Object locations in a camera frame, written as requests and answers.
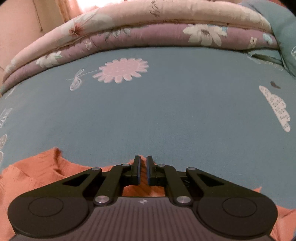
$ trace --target white flower print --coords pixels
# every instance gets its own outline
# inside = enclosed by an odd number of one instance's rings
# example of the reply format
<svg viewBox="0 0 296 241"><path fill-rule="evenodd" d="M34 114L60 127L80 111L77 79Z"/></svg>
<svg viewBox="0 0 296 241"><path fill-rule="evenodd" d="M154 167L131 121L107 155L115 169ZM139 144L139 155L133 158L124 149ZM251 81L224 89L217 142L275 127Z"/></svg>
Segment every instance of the white flower print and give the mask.
<svg viewBox="0 0 296 241"><path fill-rule="evenodd" d="M248 49L255 48L257 43L257 38L251 37Z"/></svg>
<svg viewBox="0 0 296 241"><path fill-rule="evenodd" d="M110 83L115 80L116 83L121 83L123 79L131 81L133 77L141 77L138 72L147 72L149 66L147 61L134 58L122 58L120 60L113 60L112 63L106 63L105 66L99 67L102 72L97 73L93 78L104 83Z"/></svg>
<svg viewBox="0 0 296 241"><path fill-rule="evenodd" d="M90 49L92 48L92 44L91 44L91 42L86 41L86 42L85 42L85 48L86 48L87 50L90 50Z"/></svg>
<svg viewBox="0 0 296 241"><path fill-rule="evenodd" d="M113 35L113 37L117 39L121 33L129 37L131 36L131 30L129 28L124 28L105 32L105 40L107 40L111 35Z"/></svg>
<svg viewBox="0 0 296 241"><path fill-rule="evenodd" d="M189 27L183 29L183 33L189 34L189 43L199 43L201 45L210 46L212 41L216 45L221 46L221 38L219 35L227 36L227 32L222 27L207 24L189 24Z"/></svg>
<svg viewBox="0 0 296 241"><path fill-rule="evenodd" d="M292 49L292 51L291 51L291 55L292 55L293 58L296 60L296 46Z"/></svg>
<svg viewBox="0 0 296 241"><path fill-rule="evenodd" d="M15 59L13 58L11 61L10 61L10 64L6 66L5 70L4 70L4 73L7 73L7 74L12 74L16 67L15 67L15 64L16 64L16 61Z"/></svg>
<svg viewBox="0 0 296 241"><path fill-rule="evenodd" d="M36 64L42 68L45 68L45 67L50 68L55 65L59 65L57 61L58 58L62 58L61 51L42 56L41 58L37 59Z"/></svg>
<svg viewBox="0 0 296 241"><path fill-rule="evenodd" d="M261 23L262 22L262 15L254 12L252 9L239 5L240 9L247 15L246 19L252 19L254 23Z"/></svg>
<svg viewBox="0 0 296 241"><path fill-rule="evenodd" d="M274 42L272 40L272 37L266 33L263 34L263 39L268 43L268 45L272 45L272 43Z"/></svg>

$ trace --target orange towel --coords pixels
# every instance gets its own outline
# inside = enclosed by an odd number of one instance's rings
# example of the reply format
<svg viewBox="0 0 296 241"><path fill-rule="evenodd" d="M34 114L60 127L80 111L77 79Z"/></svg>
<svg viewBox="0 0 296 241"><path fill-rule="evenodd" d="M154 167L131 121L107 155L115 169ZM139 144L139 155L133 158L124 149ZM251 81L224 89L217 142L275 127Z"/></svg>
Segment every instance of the orange towel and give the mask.
<svg viewBox="0 0 296 241"><path fill-rule="evenodd" d="M141 184L125 187L123 196L164 196L162 187L148 186L146 159L141 159ZM4 169L0 176L0 241L7 241L15 234L7 217L8 206L14 198L89 168L67 161L58 148L53 148ZM112 166L103 167L102 170L105 172L111 168ZM290 241L296 228L296 210L278 207L278 211L278 220L271 235L276 241Z"/></svg>

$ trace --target black circular pad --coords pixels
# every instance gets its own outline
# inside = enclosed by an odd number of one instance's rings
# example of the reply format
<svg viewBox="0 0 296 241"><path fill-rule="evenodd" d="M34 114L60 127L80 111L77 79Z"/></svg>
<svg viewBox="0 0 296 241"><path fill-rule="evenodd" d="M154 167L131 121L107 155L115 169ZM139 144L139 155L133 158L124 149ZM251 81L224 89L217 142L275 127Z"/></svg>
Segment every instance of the black circular pad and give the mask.
<svg viewBox="0 0 296 241"><path fill-rule="evenodd" d="M277 208L267 197L203 197L197 206L202 221L225 237L246 239L269 234Z"/></svg>
<svg viewBox="0 0 296 241"><path fill-rule="evenodd" d="M83 197L17 197L8 208L9 221L16 233L33 238L69 232L79 226L88 213Z"/></svg>
<svg viewBox="0 0 296 241"><path fill-rule="evenodd" d="M56 197L41 197L29 204L32 214L39 217L51 217L63 209L63 202Z"/></svg>
<svg viewBox="0 0 296 241"><path fill-rule="evenodd" d="M229 215L244 218L253 215L257 206L247 198L232 197L223 202L223 209Z"/></svg>

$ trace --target blue bedsheet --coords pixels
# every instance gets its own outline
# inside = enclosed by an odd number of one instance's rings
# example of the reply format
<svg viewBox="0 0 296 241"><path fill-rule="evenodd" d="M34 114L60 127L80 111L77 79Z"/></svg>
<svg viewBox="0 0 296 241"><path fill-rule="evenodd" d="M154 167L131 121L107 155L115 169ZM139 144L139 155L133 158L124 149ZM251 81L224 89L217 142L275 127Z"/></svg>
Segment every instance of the blue bedsheet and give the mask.
<svg viewBox="0 0 296 241"><path fill-rule="evenodd" d="M98 82L110 73L98 68L121 58L147 61L147 72ZM85 75L73 79L80 69ZM276 204L296 208L296 82L278 65L210 48L132 48L46 70L12 91L0 101L3 116L12 108L0 128L1 169L54 146L88 166L152 155L177 170L194 166L262 187ZM275 100L290 120L271 107Z"/></svg>

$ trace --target dragonfly print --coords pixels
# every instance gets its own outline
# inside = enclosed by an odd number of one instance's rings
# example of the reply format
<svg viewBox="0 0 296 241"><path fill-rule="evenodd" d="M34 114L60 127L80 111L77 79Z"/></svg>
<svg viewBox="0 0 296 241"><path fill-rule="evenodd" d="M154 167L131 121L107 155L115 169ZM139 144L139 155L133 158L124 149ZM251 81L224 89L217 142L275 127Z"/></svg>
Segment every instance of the dragonfly print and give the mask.
<svg viewBox="0 0 296 241"><path fill-rule="evenodd" d="M139 73L146 73L149 66L147 61L142 60L141 58L121 58L120 60L114 59L112 62L105 63L104 66L100 66L97 70L87 72L83 74L84 69L80 69L72 79L70 85L70 90L77 90L81 84L81 76L100 71L99 73L93 75L94 79L97 79L99 82L111 83L116 82L117 84L122 83L123 80L131 81L133 78L142 77Z"/></svg>
<svg viewBox="0 0 296 241"><path fill-rule="evenodd" d="M84 75L89 74L89 73L97 72L97 71L99 71L99 70L90 71L90 72L87 72L85 74L82 74L84 72L84 69L78 70L78 72L75 74L74 78L67 79L67 80L73 80L71 85L70 85L70 90L71 91L77 90L81 86L81 84L82 84L82 80L80 78L81 76L84 76Z"/></svg>

